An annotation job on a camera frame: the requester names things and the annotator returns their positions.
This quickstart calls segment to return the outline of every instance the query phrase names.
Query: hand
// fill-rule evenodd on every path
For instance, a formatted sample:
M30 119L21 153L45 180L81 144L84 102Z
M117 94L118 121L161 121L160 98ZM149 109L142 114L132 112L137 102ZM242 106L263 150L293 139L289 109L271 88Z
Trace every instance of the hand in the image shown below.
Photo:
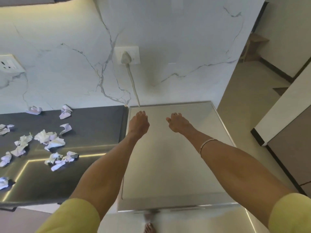
M150 124L148 122L148 116L146 115L146 112L139 111L130 120L130 124L128 125L128 134L139 140L147 133L149 126Z
M166 121L169 123L169 128L173 132L179 132L183 134L184 132L192 129L193 126L189 123L187 119L185 119L181 113L172 113L171 117L167 117Z

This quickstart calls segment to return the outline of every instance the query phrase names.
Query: bare foot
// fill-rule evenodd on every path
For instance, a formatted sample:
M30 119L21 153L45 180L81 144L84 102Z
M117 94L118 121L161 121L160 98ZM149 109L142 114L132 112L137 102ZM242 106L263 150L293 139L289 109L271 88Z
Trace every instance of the bare foot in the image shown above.
M153 227L152 223L146 224L144 233L156 233L156 230Z

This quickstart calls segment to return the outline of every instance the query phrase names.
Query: yellow sleeve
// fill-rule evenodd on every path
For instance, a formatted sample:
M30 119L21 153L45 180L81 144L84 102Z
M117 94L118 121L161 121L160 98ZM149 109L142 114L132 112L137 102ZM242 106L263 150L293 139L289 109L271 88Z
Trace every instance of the yellow sleeve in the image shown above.
M310 233L311 199L298 193L282 197L272 209L269 230L271 233Z
M62 203L36 233L96 233L100 218L95 207L86 200L69 199Z

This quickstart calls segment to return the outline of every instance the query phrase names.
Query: bracelet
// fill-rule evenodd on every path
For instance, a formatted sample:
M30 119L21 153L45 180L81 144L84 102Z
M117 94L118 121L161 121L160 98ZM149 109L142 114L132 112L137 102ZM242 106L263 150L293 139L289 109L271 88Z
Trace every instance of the bracelet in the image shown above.
M203 146L207 143L207 142L209 142L209 141L218 141L217 139L214 139L214 138L212 138L212 139L209 139L209 140L207 140L207 141L205 141L202 145L201 145L201 147L200 147L200 156L202 157L202 154L201 154L201 151L202 151L202 148L203 148Z

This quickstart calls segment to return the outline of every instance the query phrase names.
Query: wall switch plate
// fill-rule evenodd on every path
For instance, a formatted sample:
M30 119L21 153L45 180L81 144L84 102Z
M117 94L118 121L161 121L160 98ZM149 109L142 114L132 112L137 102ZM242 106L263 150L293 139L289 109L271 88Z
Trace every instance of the wall switch plate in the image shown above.
M121 63L121 58L123 55L123 52L127 51L131 58L132 62L130 65L135 65L135 64L140 64L140 56L139 56L139 47L138 46L118 46L115 47L115 57L117 60L117 64L122 64Z
M0 70L5 73L23 73L25 69L13 55L0 55Z

